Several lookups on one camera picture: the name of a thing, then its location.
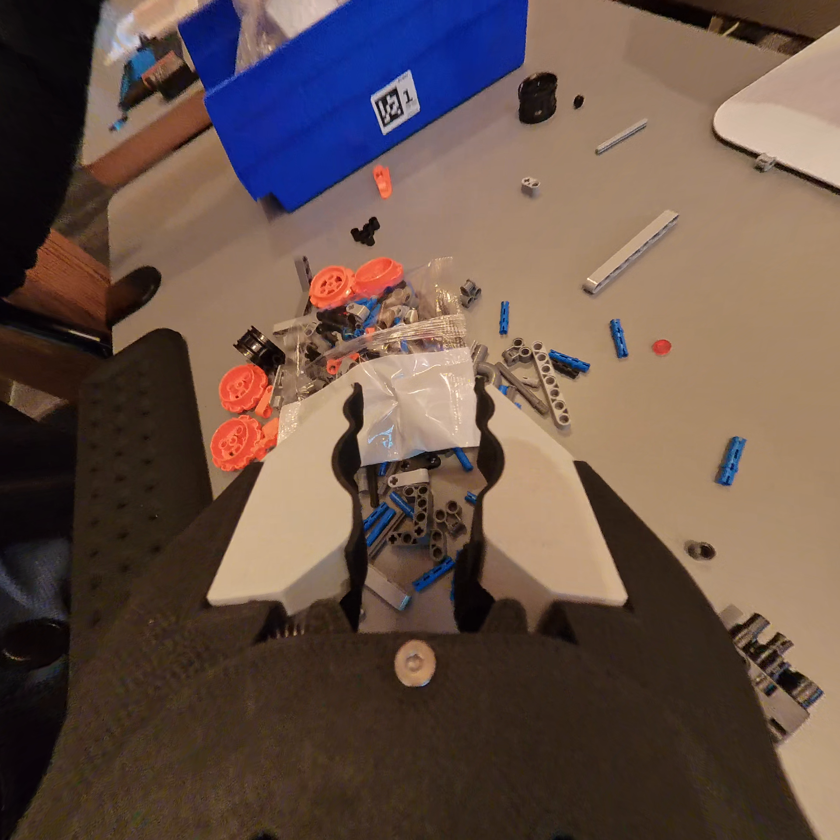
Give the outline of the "pile of small building pieces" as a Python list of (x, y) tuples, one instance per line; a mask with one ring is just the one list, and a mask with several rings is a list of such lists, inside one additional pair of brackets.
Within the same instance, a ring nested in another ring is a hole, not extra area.
[[(367, 587), (384, 598), (394, 608), (404, 608), (411, 600), (411, 595), (392, 583), (383, 573), (368, 566), (375, 560), (378, 550), (387, 546), (398, 548), (416, 548), (432, 545), (431, 561), (435, 569), (447, 569), (453, 566), (446, 563), (447, 530), (455, 523), (457, 531), (464, 531), (460, 519), (452, 519), (444, 513), (442, 522), (436, 521), (436, 502), (432, 479), (425, 465), (415, 466), (413, 470), (403, 470), (402, 463), (416, 460), (420, 456), (455, 449), (457, 447), (426, 451), (408, 458), (362, 465), (359, 447), (359, 434), (363, 415), (356, 419), (358, 428), (358, 454), (350, 451), (350, 435), (342, 436), (333, 464), (339, 467), (339, 477), (346, 480), (346, 487), (355, 490), (358, 498), (360, 522), (353, 525), (351, 540), (345, 550), (345, 559), (350, 572), (350, 590), (361, 587), (367, 581)], [(477, 430), (479, 443), (480, 432)], [(476, 448), (478, 445), (462, 449)], [(291, 612), (296, 612), (309, 604), (285, 604)]]

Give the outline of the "thin grey axle piece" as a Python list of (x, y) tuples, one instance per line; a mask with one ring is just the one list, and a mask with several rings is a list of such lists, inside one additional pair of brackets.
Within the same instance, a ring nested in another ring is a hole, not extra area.
[(604, 140), (603, 142), (600, 142), (598, 145), (596, 145), (595, 154), (596, 155), (602, 155), (602, 154), (605, 154), (608, 151), (611, 151), (612, 149), (617, 147), (619, 144), (622, 144), (622, 143), (626, 142), (630, 138), (634, 137), (635, 135), (637, 135), (640, 132), (642, 132), (643, 130), (645, 130), (647, 125), (648, 125), (648, 120), (647, 119), (640, 119), (640, 120), (634, 122), (633, 124), (624, 128), (620, 132), (614, 134), (613, 136), (611, 136), (607, 140)]

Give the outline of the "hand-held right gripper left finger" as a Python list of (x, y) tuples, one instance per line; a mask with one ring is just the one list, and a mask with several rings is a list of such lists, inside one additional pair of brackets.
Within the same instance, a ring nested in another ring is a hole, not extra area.
[(345, 550), (361, 515), (333, 456), (345, 434), (358, 454), (361, 386), (335, 383), (301, 410), (296, 430), (262, 462), (206, 594), (210, 604), (312, 604), (350, 590)]

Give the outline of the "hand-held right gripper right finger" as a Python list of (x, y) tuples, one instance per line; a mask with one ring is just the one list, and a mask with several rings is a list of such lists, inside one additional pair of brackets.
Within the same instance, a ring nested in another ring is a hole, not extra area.
[(456, 560), (457, 629), (478, 631), (506, 599), (523, 607), (531, 630), (557, 602), (624, 606), (626, 588), (572, 455), (483, 380), (476, 425), (486, 484)]

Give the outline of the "light grey long beam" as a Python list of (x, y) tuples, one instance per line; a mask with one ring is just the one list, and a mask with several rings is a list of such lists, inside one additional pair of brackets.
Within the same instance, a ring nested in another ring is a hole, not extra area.
[(676, 211), (666, 210), (620, 248), (605, 263), (595, 269), (583, 282), (582, 290), (590, 296), (599, 295), (646, 250), (655, 245), (678, 222)]

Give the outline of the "black plastic wheel rim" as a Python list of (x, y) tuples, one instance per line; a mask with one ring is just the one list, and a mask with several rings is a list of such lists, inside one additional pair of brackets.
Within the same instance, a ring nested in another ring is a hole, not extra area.
[(234, 348), (268, 375), (286, 362), (284, 351), (255, 326), (234, 342)]
[(550, 71), (540, 71), (524, 78), (518, 87), (518, 119), (523, 124), (538, 124), (549, 120), (557, 109), (558, 77)]

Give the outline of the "white backed clear parts bag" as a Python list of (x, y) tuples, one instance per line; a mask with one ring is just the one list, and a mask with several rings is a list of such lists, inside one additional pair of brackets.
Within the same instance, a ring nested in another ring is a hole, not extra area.
[(476, 376), (454, 259), (413, 269), (375, 258), (356, 272), (331, 266), (312, 285), (351, 294), (311, 301), (271, 331), (286, 355), (276, 385), (279, 442), (353, 385), (363, 396), (361, 463), (477, 445)]

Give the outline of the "set of orange toothed wheels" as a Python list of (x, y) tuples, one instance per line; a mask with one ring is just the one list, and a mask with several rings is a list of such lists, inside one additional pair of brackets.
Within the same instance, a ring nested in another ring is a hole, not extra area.
[(395, 259), (373, 258), (358, 268), (332, 265), (313, 274), (305, 257), (297, 261), (305, 299), (302, 315), (266, 335), (286, 355), (267, 374), (247, 362), (225, 373), (219, 402), (231, 414), (212, 437), (213, 464), (235, 472), (263, 459), (277, 445), (280, 411), (330, 384), (364, 359), (364, 341), (378, 329), (404, 321), (412, 299), (404, 267)]

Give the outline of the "blue labelled plastic bin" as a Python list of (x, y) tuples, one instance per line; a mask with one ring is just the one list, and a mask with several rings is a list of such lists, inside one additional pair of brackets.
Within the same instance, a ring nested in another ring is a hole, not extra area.
[(527, 1), (353, 1), (235, 73), (239, 17), (179, 25), (227, 157), (289, 212), (524, 61)]

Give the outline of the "white and wood book stand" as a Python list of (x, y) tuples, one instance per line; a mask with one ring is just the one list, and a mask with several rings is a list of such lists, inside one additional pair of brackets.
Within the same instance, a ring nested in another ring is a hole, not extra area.
[(839, 27), (725, 101), (712, 128), (737, 148), (839, 187)]

